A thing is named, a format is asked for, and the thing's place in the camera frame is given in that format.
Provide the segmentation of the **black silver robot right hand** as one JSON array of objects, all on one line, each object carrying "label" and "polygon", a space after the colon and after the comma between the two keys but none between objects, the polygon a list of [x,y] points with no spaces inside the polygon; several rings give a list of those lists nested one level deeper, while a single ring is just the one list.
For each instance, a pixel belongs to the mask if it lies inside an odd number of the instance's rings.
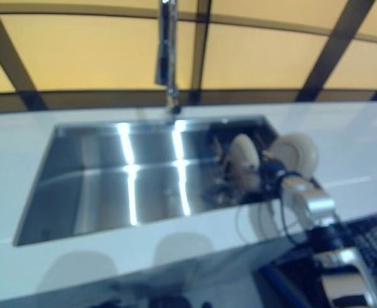
[{"label": "black silver robot right hand", "polygon": [[287,172],[283,162],[276,158],[264,158],[258,163],[244,163],[246,191],[277,194],[282,178]]}]

